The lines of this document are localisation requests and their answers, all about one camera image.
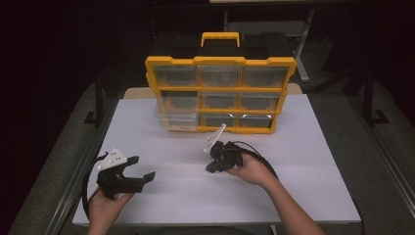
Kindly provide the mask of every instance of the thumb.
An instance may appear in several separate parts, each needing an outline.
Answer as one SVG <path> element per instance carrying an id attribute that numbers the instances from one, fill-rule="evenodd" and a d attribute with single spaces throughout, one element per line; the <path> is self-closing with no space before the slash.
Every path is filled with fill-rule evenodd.
<path id="1" fill-rule="evenodd" d="M 228 173 L 235 175 L 235 176 L 239 176 L 239 169 L 238 168 L 230 168 L 228 170 L 226 170 Z"/>

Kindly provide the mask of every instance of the finger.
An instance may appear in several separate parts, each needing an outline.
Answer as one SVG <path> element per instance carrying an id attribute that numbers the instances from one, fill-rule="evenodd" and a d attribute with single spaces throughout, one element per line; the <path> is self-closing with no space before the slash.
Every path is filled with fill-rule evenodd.
<path id="1" fill-rule="evenodd" d="M 249 154 L 242 153 L 242 159 L 244 162 L 249 162 L 251 160 L 254 160 L 254 157 Z"/>
<path id="2" fill-rule="evenodd" d="M 230 168 L 228 170 L 226 170 L 228 173 L 238 176 L 239 175 L 239 169 L 238 168 Z"/>

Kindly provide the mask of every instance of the white table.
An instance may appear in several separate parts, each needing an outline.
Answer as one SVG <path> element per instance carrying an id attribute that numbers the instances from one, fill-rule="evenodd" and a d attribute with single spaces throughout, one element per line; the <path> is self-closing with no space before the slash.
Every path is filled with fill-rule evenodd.
<path id="1" fill-rule="evenodd" d="M 154 118 L 155 99 L 120 100 L 100 155 L 117 146 L 138 155 L 126 177 L 155 171 L 123 209 L 116 224 L 226 225 L 277 224 L 280 217 L 266 193 L 226 172 L 209 173 L 203 148 L 210 133 L 168 132 Z M 223 133 L 222 142 L 244 141 L 275 168 L 297 202 L 317 222 L 358 222 L 360 217 L 327 146 L 306 95 L 288 95 L 277 130 L 271 135 Z M 94 169 L 89 194 L 97 187 Z M 80 204 L 74 224 L 88 225 Z"/>

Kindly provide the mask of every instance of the hand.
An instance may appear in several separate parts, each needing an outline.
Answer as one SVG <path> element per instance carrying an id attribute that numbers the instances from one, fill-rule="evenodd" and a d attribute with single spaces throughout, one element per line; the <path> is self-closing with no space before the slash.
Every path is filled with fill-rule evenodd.
<path id="1" fill-rule="evenodd" d="M 276 179 L 269 169 L 253 156 L 243 153 L 242 158 L 242 167 L 230 168 L 227 170 L 228 173 L 261 187 L 264 187 L 269 181 Z"/>
<path id="2" fill-rule="evenodd" d="M 89 202 L 88 234 L 90 235 L 106 234 L 115 223 L 125 204 L 134 196 L 134 194 L 124 194 L 119 198 L 118 194 L 115 194 L 114 199 L 111 200 L 105 197 L 101 189 L 97 190 L 98 192 Z"/>

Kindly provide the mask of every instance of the person's right hand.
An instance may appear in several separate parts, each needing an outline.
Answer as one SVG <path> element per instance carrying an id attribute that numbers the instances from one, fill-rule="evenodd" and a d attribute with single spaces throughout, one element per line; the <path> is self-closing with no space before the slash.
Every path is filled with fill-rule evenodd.
<path id="1" fill-rule="evenodd" d="M 253 156 L 242 154 L 242 158 L 243 165 L 238 168 L 228 169 L 228 173 L 261 187 L 264 187 L 267 183 L 276 179 L 269 169 Z"/>

